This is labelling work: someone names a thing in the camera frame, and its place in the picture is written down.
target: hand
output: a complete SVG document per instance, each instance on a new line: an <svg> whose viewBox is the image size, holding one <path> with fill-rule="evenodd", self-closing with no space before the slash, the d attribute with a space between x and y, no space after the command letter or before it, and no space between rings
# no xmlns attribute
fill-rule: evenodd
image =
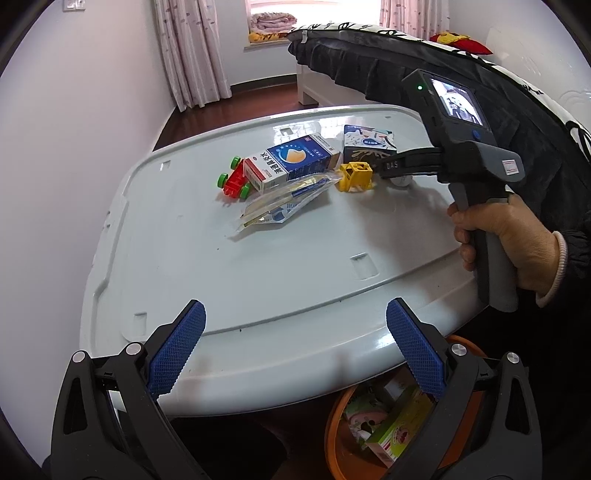
<svg viewBox="0 0 591 480"><path fill-rule="evenodd" d="M469 245L469 230L484 230L499 236L511 262L517 268L517 285L546 295L554 282L560 259L556 237L547 230L518 195L509 203L483 203L459 212L452 203L447 214L456 224L454 236L462 245L464 268L475 268L476 250Z"/></svg>

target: white wall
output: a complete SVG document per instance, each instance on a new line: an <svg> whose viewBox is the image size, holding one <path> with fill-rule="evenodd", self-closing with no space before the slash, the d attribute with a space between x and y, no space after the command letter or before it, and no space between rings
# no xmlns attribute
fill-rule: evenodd
<svg viewBox="0 0 591 480"><path fill-rule="evenodd" d="M222 63L230 85L296 72L289 44L244 50L248 45L245 0L216 0Z"/></svg>
<svg viewBox="0 0 591 480"><path fill-rule="evenodd" d="M56 1L0 77L0 406L39 462L106 211L173 109L150 4Z"/></svg>
<svg viewBox="0 0 591 480"><path fill-rule="evenodd" d="M490 60L536 85L591 128L591 67L542 0L449 0L450 30L483 42Z"/></svg>

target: blue and white box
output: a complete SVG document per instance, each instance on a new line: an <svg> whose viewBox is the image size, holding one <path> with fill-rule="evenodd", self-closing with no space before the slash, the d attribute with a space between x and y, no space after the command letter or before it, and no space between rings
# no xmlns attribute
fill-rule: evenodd
<svg viewBox="0 0 591 480"><path fill-rule="evenodd" d="M267 148L244 160L244 175L259 192L336 166L340 151L319 134Z"/></svg>
<svg viewBox="0 0 591 480"><path fill-rule="evenodd" d="M394 134L390 130L345 125L343 134L343 163L364 161L373 169L379 160L397 152Z"/></svg>

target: window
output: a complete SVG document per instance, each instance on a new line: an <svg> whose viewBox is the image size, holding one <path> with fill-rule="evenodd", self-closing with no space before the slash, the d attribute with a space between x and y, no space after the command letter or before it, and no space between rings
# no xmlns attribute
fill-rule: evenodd
<svg viewBox="0 0 591 480"><path fill-rule="evenodd" d="M251 13L285 12L297 25L328 22L379 23L381 0L250 0Z"/></svg>

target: label sticker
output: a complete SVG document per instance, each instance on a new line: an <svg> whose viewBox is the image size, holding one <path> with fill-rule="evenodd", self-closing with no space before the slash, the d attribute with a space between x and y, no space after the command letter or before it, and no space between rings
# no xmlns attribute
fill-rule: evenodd
<svg viewBox="0 0 591 480"><path fill-rule="evenodd" d="M505 173L507 175L514 175L515 173L519 173L519 169L517 168L517 162L515 160L503 160L503 167L505 168Z"/></svg>

